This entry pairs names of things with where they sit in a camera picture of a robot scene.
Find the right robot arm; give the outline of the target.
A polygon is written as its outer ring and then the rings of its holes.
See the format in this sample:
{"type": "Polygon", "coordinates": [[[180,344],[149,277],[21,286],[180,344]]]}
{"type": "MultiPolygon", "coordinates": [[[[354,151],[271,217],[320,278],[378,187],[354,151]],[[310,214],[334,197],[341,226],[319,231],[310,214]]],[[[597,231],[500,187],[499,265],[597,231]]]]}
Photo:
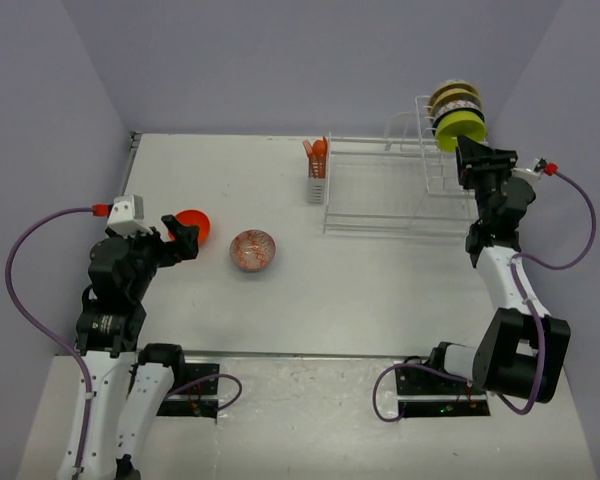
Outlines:
{"type": "Polygon", "coordinates": [[[428,385],[447,393],[461,380],[498,395],[525,400],[528,413],[555,394],[571,329],[536,297],[522,263],[519,224],[536,198],[538,170],[517,166],[512,150],[494,149],[467,136],[455,149],[459,185],[474,194],[478,218],[465,250],[482,278],[494,315],[478,347],[442,342],[426,368],[428,385]]]}

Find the orange patterned ceramic bowl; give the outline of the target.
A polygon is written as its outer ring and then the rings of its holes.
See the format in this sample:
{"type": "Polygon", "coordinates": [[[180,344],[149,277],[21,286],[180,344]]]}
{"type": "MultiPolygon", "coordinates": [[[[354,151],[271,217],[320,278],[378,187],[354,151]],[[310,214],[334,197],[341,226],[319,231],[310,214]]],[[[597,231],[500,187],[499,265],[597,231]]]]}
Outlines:
{"type": "Polygon", "coordinates": [[[255,273],[266,269],[276,255],[276,243],[267,232],[250,229],[240,232],[229,246],[232,263],[240,270],[255,273]]]}

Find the lime green plastic bowl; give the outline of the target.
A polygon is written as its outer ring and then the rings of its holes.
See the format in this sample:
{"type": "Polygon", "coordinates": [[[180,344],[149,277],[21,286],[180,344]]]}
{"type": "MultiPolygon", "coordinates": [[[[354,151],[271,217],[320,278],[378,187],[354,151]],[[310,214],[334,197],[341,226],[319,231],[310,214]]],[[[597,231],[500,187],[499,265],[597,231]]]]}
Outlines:
{"type": "Polygon", "coordinates": [[[459,136],[467,136],[476,142],[484,141],[487,136],[484,120],[470,110],[455,110],[440,120],[435,138],[441,151],[453,153],[459,136]]]}

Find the orange plastic bowl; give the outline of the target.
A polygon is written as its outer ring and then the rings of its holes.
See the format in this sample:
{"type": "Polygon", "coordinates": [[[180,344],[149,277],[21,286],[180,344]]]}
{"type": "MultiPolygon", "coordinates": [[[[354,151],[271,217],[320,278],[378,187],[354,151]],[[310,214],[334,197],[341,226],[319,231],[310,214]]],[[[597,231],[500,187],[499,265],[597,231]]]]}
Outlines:
{"type": "Polygon", "coordinates": [[[211,231],[211,221],[203,211],[187,209],[177,213],[175,218],[183,226],[196,226],[199,229],[198,245],[203,245],[206,242],[211,231]]]}

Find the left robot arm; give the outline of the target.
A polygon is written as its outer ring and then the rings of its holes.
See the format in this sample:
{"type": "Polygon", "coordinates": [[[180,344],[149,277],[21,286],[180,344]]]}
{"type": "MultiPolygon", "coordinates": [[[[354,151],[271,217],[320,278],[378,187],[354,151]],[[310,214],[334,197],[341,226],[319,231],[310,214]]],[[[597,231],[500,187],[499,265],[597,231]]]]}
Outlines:
{"type": "Polygon", "coordinates": [[[138,347],[142,299],[157,270],[198,255],[198,226],[172,215],[161,220],[168,242],[154,228],[129,236],[109,230],[91,249],[90,285],[76,325],[83,376],[60,479],[140,478],[140,456],[159,407],[187,383],[181,346],[138,347]]]}

